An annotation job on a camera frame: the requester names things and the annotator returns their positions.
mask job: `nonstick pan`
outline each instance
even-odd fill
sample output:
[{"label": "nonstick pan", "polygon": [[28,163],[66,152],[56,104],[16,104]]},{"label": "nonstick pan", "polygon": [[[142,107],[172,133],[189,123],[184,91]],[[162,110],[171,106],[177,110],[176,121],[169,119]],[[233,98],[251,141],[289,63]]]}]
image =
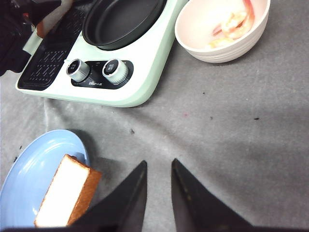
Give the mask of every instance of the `nonstick pan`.
[{"label": "nonstick pan", "polygon": [[97,0],[83,24],[83,37],[103,50],[125,47],[161,15],[167,0]]}]

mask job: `gray fabric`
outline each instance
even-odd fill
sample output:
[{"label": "gray fabric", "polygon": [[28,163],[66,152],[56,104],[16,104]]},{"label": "gray fabric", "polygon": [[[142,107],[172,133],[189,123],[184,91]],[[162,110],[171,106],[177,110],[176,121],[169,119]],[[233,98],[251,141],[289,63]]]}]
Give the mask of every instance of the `gray fabric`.
[{"label": "gray fabric", "polygon": [[226,64],[198,61],[175,41],[153,96],[135,108],[33,97],[6,73],[1,184],[32,140],[69,129],[103,172],[92,204],[148,162],[143,231],[175,231],[174,158],[250,223],[309,227],[308,12],[308,1],[273,0],[261,40]]}]

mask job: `black control panel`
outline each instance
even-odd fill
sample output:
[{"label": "black control panel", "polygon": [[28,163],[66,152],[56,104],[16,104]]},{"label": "black control panel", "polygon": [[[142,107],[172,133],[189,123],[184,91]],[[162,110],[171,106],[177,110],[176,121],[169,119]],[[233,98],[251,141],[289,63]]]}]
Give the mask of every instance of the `black control panel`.
[{"label": "black control panel", "polygon": [[133,70],[134,70],[132,62],[129,60],[123,60],[122,62],[128,67],[128,75],[122,83],[118,85],[113,85],[102,74],[102,69],[106,62],[107,60],[106,61],[87,61],[86,64],[89,65],[90,67],[90,72],[89,72],[88,77],[81,82],[76,82],[74,80],[71,80],[72,85],[76,87],[118,89],[124,86],[132,77]]},{"label": "black control panel", "polygon": [[18,88],[45,90],[55,80],[80,34],[92,0],[76,0],[46,35],[18,81]]}]

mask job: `ceramic bowl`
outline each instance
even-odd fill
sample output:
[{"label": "ceramic bowl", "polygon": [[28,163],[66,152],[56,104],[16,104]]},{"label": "ceramic bowl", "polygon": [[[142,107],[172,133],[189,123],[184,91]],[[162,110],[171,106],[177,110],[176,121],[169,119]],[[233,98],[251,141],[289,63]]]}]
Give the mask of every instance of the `ceramic bowl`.
[{"label": "ceramic bowl", "polygon": [[248,52],[262,36],[268,20],[270,0],[251,0],[254,23],[251,30],[226,46],[213,49],[206,45],[224,37],[212,35],[213,29],[226,18],[229,12],[245,10],[242,0],[190,0],[183,7],[175,24],[176,39],[195,58],[222,63],[234,60]]}]

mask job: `silver knob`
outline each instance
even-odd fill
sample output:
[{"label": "silver knob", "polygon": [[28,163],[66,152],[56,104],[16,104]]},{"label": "silver knob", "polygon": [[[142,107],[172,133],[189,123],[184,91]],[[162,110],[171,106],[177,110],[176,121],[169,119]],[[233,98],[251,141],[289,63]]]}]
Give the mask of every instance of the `silver knob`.
[{"label": "silver knob", "polygon": [[67,75],[76,82],[85,80],[89,72],[89,66],[80,59],[72,60],[67,67]]},{"label": "silver knob", "polygon": [[113,85],[123,82],[129,73],[129,68],[119,59],[107,61],[102,69],[103,76]]}]

